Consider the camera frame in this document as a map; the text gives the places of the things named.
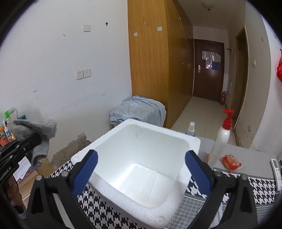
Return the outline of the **ceiling lamp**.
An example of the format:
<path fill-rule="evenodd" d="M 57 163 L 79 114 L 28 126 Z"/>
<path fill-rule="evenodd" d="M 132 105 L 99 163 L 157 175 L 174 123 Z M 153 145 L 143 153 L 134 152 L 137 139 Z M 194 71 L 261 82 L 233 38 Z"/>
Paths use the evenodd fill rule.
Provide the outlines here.
<path fill-rule="evenodd" d="M 211 11 L 215 7 L 214 0 L 204 0 L 201 1 L 201 6 L 207 9 L 208 11 Z"/>

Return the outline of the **wall socket pair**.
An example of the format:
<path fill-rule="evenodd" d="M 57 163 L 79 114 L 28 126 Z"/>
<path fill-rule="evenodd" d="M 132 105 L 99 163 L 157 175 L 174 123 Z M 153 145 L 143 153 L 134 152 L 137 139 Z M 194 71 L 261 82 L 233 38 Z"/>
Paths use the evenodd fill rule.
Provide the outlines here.
<path fill-rule="evenodd" d="M 89 78 L 92 76 L 91 69 L 86 69 L 86 70 L 77 70 L 75 72 L 75 79 L 80 80 L 84 78 Z"/>

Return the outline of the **red hanging bags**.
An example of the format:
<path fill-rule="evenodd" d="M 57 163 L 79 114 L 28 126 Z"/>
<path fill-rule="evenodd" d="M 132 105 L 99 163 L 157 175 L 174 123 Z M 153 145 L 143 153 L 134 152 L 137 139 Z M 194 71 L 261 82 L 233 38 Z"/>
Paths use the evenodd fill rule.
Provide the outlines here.
<path fill-rule="evenodd" d="M 282 50 L 281 51 L 281 57 L 279 59 L 279 63 L 277 66 L 277 78 L 282 82 Z"/>

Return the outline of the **dark brown door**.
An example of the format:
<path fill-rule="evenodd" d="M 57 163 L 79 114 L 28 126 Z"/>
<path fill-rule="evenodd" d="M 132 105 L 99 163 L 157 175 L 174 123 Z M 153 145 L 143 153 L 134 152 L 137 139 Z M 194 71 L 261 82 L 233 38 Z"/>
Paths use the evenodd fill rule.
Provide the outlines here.
<path fill-rule="evenodd" d="M 195 76 L 193 96 L 219 102 L 225 71 L 225 45 L 221 42 L 194 40 Z"/>

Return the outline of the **grey sock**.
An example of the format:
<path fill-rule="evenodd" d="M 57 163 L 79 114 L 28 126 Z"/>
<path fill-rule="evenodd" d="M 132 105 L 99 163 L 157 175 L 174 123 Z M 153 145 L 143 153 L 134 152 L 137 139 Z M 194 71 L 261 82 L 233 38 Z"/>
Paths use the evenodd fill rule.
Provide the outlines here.
<path fill-rule="evenodd" d="M 50 139 L 56 136 L 56 130 L 57 122 L 52 119 L 48 121 L 16 119 L 11 124 L 11 131 L 19 141 L 32 140 L 33 146 L 25 154 L 32 166 L 47 157 Z"/>

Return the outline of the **red fire extinguisher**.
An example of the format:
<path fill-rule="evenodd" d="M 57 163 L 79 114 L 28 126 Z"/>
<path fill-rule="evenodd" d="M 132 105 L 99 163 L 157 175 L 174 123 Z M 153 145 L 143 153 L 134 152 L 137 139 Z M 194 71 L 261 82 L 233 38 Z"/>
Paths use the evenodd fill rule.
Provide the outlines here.
<path fill-rule="evenodd" d="M 226 104 L 226 91 L 222 92 L 221 98 L 220 98 L 220 104 L 224 106 Z"/>

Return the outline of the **white pump lotion bottle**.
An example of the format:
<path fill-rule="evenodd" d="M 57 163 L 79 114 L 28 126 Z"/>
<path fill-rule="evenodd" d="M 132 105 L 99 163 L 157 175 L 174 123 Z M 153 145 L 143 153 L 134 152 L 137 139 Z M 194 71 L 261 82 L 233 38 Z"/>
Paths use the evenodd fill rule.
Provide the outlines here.
<path fill-rule="evenodd" d="M 228 140 L 230 137 L 230 130 L 232 127 L 232 115 L 234 110 L 226 109 L 223 113 L 227 114 L 228 116 L 223 120 L 222 126 L 219 128 L 216 136 L 216 140 L 212 146 L 212 149 L 207 157 L 207 164 L 211 169 L 213 169 L 221 158 L 221 155 L 225 152 L 226 146 L 228 144 Z"/>

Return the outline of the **white foam box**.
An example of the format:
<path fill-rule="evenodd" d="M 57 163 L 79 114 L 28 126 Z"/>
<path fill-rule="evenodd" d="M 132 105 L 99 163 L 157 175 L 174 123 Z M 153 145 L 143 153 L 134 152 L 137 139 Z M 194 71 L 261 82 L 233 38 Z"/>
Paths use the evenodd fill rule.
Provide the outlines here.
<path fill-rule="evenodd" d="M 76 153 L 80 162 L 90 150 L 98 154 L 89 185 L 112 205 L 152 228 L 165 228 L 176 213 L 191 173 L 189 150 L 200 139 L 128 119 Z"/>

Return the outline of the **light blue cloth pile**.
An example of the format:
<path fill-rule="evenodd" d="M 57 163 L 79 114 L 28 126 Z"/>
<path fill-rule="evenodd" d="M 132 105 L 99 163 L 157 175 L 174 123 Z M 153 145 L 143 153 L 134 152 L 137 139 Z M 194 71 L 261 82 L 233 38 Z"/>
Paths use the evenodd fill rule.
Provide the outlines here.
<path fill-rule="evenodd" d="M 118 125 L 127 119 L 134 119 L 163 127 L 165 117 L 166 109 L 161 102 L 138 95 L 124 100 L 109 113 L 111 125 Z"/>

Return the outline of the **wooden wardrobe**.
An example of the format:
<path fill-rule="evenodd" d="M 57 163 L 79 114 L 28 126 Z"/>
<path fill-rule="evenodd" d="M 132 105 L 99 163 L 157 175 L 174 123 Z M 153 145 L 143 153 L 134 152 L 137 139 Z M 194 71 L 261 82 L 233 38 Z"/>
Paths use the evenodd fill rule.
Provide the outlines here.
<path fill-rule="evenodd" d="M 161 102 L 171 128 L 192 97 L 192 24 L 178 1 L 127 6 L 132 94 Z"/>

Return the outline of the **blue spray bottle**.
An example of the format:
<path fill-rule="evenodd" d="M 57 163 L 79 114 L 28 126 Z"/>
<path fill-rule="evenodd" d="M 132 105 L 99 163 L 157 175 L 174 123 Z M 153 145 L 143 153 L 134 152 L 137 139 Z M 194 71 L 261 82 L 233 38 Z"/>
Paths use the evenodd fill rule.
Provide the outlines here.
<path fill-rule="evenodd" d="M 186 135 L 189 135 L 189 136 L 192 136 L 192 137 L 195 136 L 195 122 L 191 121 L 189 123 L 189 127 L 188 127 L 188 130 L 186 132 Z"/>

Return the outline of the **white remote control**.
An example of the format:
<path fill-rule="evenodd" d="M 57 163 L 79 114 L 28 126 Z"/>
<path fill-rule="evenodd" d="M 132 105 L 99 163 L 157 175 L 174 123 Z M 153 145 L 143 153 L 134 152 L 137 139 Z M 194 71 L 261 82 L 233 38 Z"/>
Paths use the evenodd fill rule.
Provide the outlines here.
<path fill-rule="evenodd" d="M 275 182 L 276 182 L 276 188 L 278 192 L 281 192 L 281 171 L 280 171 L 280 167 L 279 164 L 277 162 L 276 159 L 272 158 L 271 159 L 271 166 L 272 166 L 272 170 L 274 173 L 274 177 L 275 177 Z"/>

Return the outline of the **red snack packet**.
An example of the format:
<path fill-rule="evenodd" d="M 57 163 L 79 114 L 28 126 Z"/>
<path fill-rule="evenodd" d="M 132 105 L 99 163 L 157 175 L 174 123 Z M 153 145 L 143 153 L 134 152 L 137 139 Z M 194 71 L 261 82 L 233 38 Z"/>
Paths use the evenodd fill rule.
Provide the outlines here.
<path fill-rule="evenodd" d="M 233 172 L 242 167 L 242 164 L 231 154 L 221 157 L 220 162 L 228 172 Z"/>

